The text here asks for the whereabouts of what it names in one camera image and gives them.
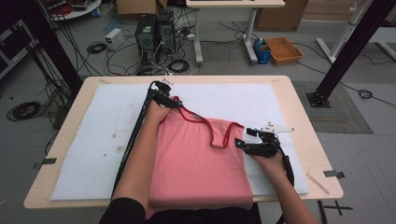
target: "black sleeve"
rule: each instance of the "black sleeve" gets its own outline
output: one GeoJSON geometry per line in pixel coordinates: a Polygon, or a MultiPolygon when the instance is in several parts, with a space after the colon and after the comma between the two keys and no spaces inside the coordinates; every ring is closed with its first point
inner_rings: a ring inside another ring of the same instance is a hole
{"type": "Polygon", "coordinates": [[[146,211],[141,203],[129,198],[118,198],[111,201],[100,224],[143,224],[145,217],[146,211]]]}

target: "gray mat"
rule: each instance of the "gray mat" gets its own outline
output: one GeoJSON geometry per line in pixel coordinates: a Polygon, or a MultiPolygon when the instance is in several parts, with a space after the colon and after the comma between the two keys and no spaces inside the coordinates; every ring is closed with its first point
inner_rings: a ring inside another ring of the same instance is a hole
{"type": "Polygon", "coordinates": [[[318,133],[373,133],[344,86],[338,85],[329,98],[332,108],[311,107],[306,93],[312,93],[319,82],[292,82],[312,126],[318,133]]]}

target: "wooden table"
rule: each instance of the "wooden table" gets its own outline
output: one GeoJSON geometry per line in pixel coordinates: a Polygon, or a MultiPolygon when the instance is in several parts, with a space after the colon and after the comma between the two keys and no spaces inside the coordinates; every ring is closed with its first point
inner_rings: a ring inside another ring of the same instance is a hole
{"type": "MultiPolygon", "coordinates": [[[[62,129],[59,131],[47,159],[56,158],[54,164],[44,164],[31,187],[24,206],[26,208],[57,208],[107,206],[109,200],[51,201],[50,195],[55,187],[67,150],[76,136],[78,126],[90,106],[98,85],[106,84],[149,84],[161,77],[89,77],[85,80],[76,101],[73,103],[62,129]]],[[[332,167],[318,140],[318,137],[305,114],[304,108],[295,92],[290,79],[285,76],[197,76],[166,77],[175,84],[183,83],[265,83],[274,90],[277,103],[285,124],[295,128],[290,139],[299,158],[302,169],[307,174],[309,193],[301,196],[303,200],[337,199],[343,191],[336,177],[326,177],[323,171],[332,167]]],[[[255,196],[255,202],[276,201],[276,196],[255,196]]]]}
{"type": "Polygon", "coordinates": [[[201,22],[201,10],[208,8],[212,8],[213,11],[211,14],[221,15],[221,20],[219,21],[239,21],[238,16],[241,14],[241,9],[250,8],[250,14],[248,17],[245,17],[243,21],[248,21],[247,33],[243,35],[243,41],[247,49],[247,53],[250,58],[250,64],[257,63],[257,57],[254,53],[253,47],[250,42],[251,33],[253,30],[254,20],[256,19],[256,12],[258,7],[283,7],[285,6],[285,2],[283,0],[241,0],[241,1],[191,1],[187,0],[186,4],[188,7],[196,8],[195,11],[195,38],[194,38],[194,49],[195,49],[195,61],[198,64],[204,62],[204,58],[202,56],[201,50],[201,42],[200,42],[200,33],[199,26],[201,22]],[[223,12],[225,9],[231,9],[229,14],[231,15],[231,19],[228,19],[224,16],[223,12]]]}

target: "person's hand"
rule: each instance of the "person's hand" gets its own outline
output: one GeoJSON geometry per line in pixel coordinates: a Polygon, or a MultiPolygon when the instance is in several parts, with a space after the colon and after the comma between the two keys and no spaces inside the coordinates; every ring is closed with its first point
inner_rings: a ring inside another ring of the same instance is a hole
{"type": "Polygon", "coordinates": [[[148,105],[148,111],[146,114],[146,121],[155,122],[159,124],[166,115],[171,111],[172,108],[162,107],[158,105],[155,101],[151,100],[148,105]]]}
{"type": "Polygon", "coordinates": [[[280,180],[283,181],[285,178],[287,180],[285,167],[280,153],[276,153],[275,156],[270,158],[265,158],[263,156],[249,156],[260,165],[265,175],[268,177],[268,180],[273,185],[280,180]]]}

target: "computer tower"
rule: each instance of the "computer tower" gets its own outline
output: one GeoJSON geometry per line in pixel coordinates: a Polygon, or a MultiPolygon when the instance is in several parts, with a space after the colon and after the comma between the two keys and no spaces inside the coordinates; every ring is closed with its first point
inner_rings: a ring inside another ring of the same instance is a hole
{"type": "Polygon", "coordinates": [[[155,14],[141,15],[134,36],[136,37],[141,64],[158,63],[161,55],[161,46],[159,46],[161,39],[159,36],[157,16],[155,14]]]}
{"type": "Polygon", "coordinates": [[[158,26],[162,44],[163,54],[174,54],[176,52],[174,11],[162,11],[158,16],[158,26]]]}

